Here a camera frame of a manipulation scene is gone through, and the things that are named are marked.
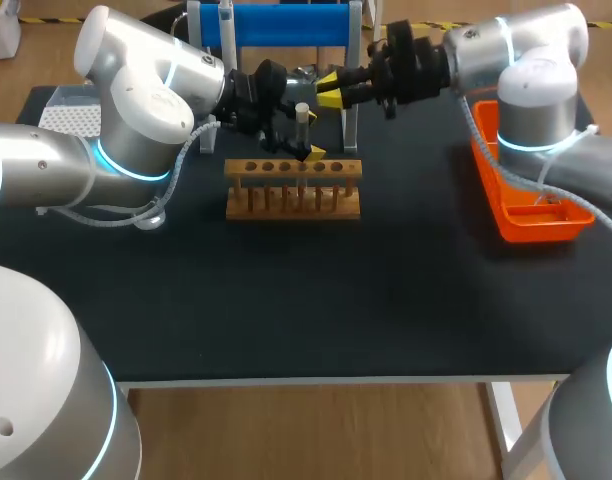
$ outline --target test tube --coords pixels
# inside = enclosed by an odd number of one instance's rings
[[[301,102],[295,105],[295,142],[299,146],[300,144],[308,145],[308,112],[310,107],[307,103]],[[308,187],[308,180],[297,179],[297,185],[299,187]]]

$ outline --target white table leg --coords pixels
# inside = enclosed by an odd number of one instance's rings
[[[502,461],[504,480],[525,480],[544,459],[541,445],[543,409],[533,417],[528,428]]]
[[[510,382],[490,382],[486,384],[490,410],[495,423],[497,442],[502,458],[513,448],[522,434],[515,397]]]

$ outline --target wooden floor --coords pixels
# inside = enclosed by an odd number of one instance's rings
[[[85,16],[99,0],[27,0],[22,16]],[[385,0],[384,21],[478,21],[549,0]],[[108,0],[143,16],[164,0]],[[612,21],[612,0],[583,0],[589,20]],[[0,122],[14,121],[33,85],[80,82],[72,67],[73,25],[25,25],[18,55],[0,61]],[[437,39],[441,34],[432,32]],[[312,49],[249,50],[289,66]],[[339,51],[328,52],[331,61]],[[591,32],[582,92],[604,134],[612,134],[612,30]],[[547,383],[514,385],[526,424]],[[140,391],[132,398],[144,441],[143,479],[477,479],[499,477],[481,388],[474,384],[267,387]]]

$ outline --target white cable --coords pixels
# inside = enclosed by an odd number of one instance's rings
[[[501,166],[497,160],[495,160],[495,157],[493,157],[493,154],[488,149],[488,144],[482,137],[481,133],[479,133],[479,129],[477,128],[477,125],[475,124],[475,119],[473,118],[473,114],[470,111],[470,106],[468,105],[468,100],[466,99],[466,97],[461,97],[460,105],[462,107],[462,111],[464,112],[464,116],[466,117],[466,123],[468,124],[468,128],[470,129],[470,132],[473,138],[475,139],[475,142],[477,142],[477,146],[479,147],[479,149],[482,151],[482,153],[486,157],[486,160],[488,161],[490,166],[498,170],[506,180],[514,184],[520,185],[523,188],[539,191],[539,185],[537,184],[537,182],[528,180],[527,178],[520,177],[519,175],[516,175],[513,172],[510,172],[509,170]],[[558,187],[553,187],[552,185],[541,185],[541,191],[545,193],[551,193],[560,198],[565,198],[567,200],[570,200],[571,202],[588,210],[593,215],[595,215],[595,217],[600,222],[606,225],[606,227],[612,232],[612,219],[608,215],[606,215],[604,212],[602,212],[599,208],[597,208],[595,205],[590,203],[588,200],[585,200],[582,197],[579,197],[575,195],[574,193],[569,192],[568,190],[564,190]]]
[[[574,131],[573,135],[569,137],[570,140],[565,140],[563,142],[563,145],[555,147],[552,150],[546,152],[545,154],[538,154],[541,155],[541,158],[544,160],[544,165],[542,166],[541,172],[539,172],[539,177],[537,177],[537,188],[542,193],[540,193],[539,197],[537,197],[537,200],[535,200],[535,205],[542,201],[542,198],[544,197],[542,188],[544,186],[544,180],[546,180],[546,175],[548,175],[550,167],[553,166],[553,164],[555,163],[555,161],[557,161],[560,155],[580,140],[586,138],[588,135],[597,135],[597,132],[599,132],[599,127],[597,125],[590,124],[583,132]]]
[[[88,218],[83,215],[80,215],[79,213],[75,213],[72,210],[69,210],[68,208],[64,207],[55,207],[51,208],[51,210],[55,210],[56,212],[61,213],[62,215],[70,218],[71,220],[82,223],[84,225],[101,228],[126,227],[128,225],[133,225],[145,218],[155,216],[164,209],[166,203],[168,203],[168,200],[170,200],[170,198],[173,196],[175,186],[177,185],[177,180],[179,179],[179,173],[182,169],[182,164],[184,163],[184,158],[186,157],[186,153],[188,152],[190,146],[197,139],[197,137],[199,137],[206,130],[210,130],[211,128],[219,128],[221,127],[221,125],[222,124],[219,121],[205,123],[204,125],[197,127],[195,131],[190,134],[190,137],[188,137],[188,140],[186,140],[186,143],[184,143],[184,146],[180,150],[179,155],[177,155],[177,159],[175,160],[175,166],[173,167],[173,173],[171,175],[168,188],[166,188],[166,192],[164,193],[161,199],[153,199],[155,205],[146,210],[144,213],[140,213],[139,215],[135,215],[133,217],[125,218],[122,220],[95,220],[93,218]]]

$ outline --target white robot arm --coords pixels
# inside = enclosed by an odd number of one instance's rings
[[[264,132],[270,150],[302,153],[272,129],[276,111],[294,118],[294,108],[281,103],[286,70],[269,60],[253,75],[226,74],[219,59],[99,6],[75,68],[99,92],[100,137],[0,124],[0,205],[142,207],[170,178],[195,118],[211,113],[244,134]]]
[[[368,67],[321,82],[321,96],[339,90],[344,108],[376,99],[394,118],[397,105],[442,89],[464,96],[498,87],[500,164],[612,209],[612,138],[575,131],[576,69],[588,55],[588,28],[576,6],[453,29],[436,46],[413,39],[408,22],[396,22],[369,55]]]

